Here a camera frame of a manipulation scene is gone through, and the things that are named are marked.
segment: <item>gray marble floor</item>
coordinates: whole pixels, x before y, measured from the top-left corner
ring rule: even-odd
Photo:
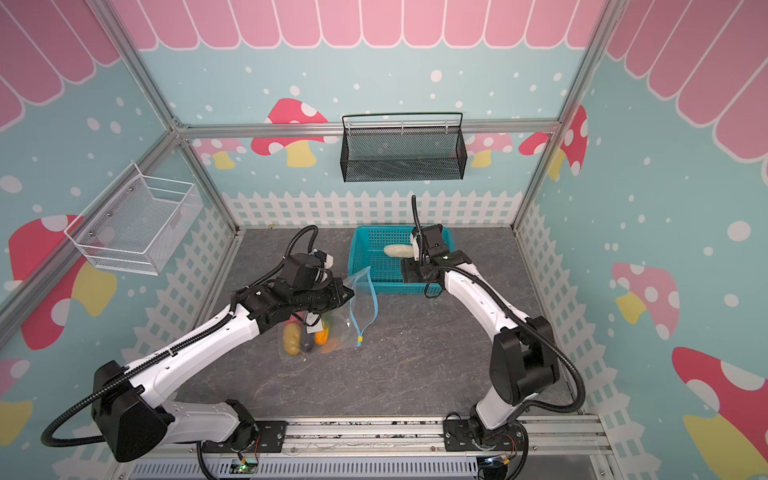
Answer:
[[[217,301],[276,265],[295,230],[247,230]],[[531,316],[540,314],[518,248],[508,228],[453,229],[486,280]],[[334,256],[333,272],[346,276],[352,229],[321,229],[315,247]],[[303,251],[302,239],[296,251]],[[379,294],[379,316],[356,349],[287,362],[278,356],[278,329],[228,352],[186,382],[182,402],[240,400],[255,416],[442,415],[468,413],[491,383],[491,342],[467,309],[444,294]],[[565,404],[563,379],[542,399]]]

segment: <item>white wire mesh basket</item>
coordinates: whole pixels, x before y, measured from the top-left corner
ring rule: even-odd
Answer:
[[[203,209],[203,201],[195,184],[149,177],[136,164],[128,168],[137,173],[84,222],[86,212],[112,184],[107,187],[65,234],[97,268],[159,275]],[[125,178],[127,170],[120,177]]]

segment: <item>mushroom illustration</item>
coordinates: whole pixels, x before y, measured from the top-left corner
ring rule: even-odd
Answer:
[[[472,166],[475,168],[487,167],[491,164],[491,151],[512,151],[512,136],[510,134],[476,134],[464,142],[467,151],[475,155]]]
[[[272,108],[265,124],[307,124],[328,123],[326,118],[317,110],[295,98],[281,98]],[[254,138],[251,142],[251,150],[259,155],[271,155],[284,147],[288,152],[289,167],[312,167],[317,159],[310,150],[309,141],[335,144],[337,137],[282,137],[282,138]]]
[[[192,146],[204,164],[210,165],[210,159],[213,157],[214,165],[219,170],[232,170],[235,163],[227,152],[237,152],[244,154],[246,152],[243,144],[236,138],[198,138],[192,142]]]
[[[549,166],[549,177],[554,180],[560,180],[560,168],[563,161],[567,158],[571,166],[571,173],[576,176],[584,165],[584,156],[587,153],[587,111],[579,105],[576,116],[571,122],[571,127],[565,132],[563,143],[560,144],[558,152],[554,155],[554,160]],[[523,155],[533,155],[543,151],[547,138],[546,134],[535,133],[526,138],[520,145],[520,153]]]
[[[6,282],[6,288],[16,288],[27,279],[63,241],[64,228],[75,218],[75,215],[40,218],[27,223],[11,235],[8,252],[14,279],[10,285]],[[117,289],[118,278],[114,274],[97,270],[85,257],[78,259],[22,324],[25,343],[33,350],[49,347],[64,331],[72,299],[82,303],[91,316],[99,316]]]
[[[0,397],[29,370],[28,360],[0,361]],[[32,417],[32,402],[0,402],[0,446],[11,445]]]
[[[612,273],[616,283],[629,290],[616,299],[624,319],[634,325],[647,310],[659,337],[669,339],[680,318],[680,295],[672,275],[660,268],[630,263],[615,263]]]
[[[720,478],[747,480],[768,472],[768,382],[706,353],[672,351],[685,385],[716,415],[685,415],[683,423],[702,458]]]

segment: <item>black wire mesh basket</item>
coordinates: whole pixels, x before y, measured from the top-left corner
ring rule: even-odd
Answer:
[[[462,119],[453,112],[343,116],[344,181],[463,179]]]

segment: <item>blue plastic basket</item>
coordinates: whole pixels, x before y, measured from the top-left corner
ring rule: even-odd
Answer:
[[[384,254],[387,245],[410,245],[412,225],[370,225],[357,227],[349,249],[349,275],[371,266],[371,280],[376,293],[424,293],[426,283],[403,283],[400,259]],[[443,227],[442,238],[453,251],[451,230]],[[441,287],[429,286],[429,294],[436,295]]]

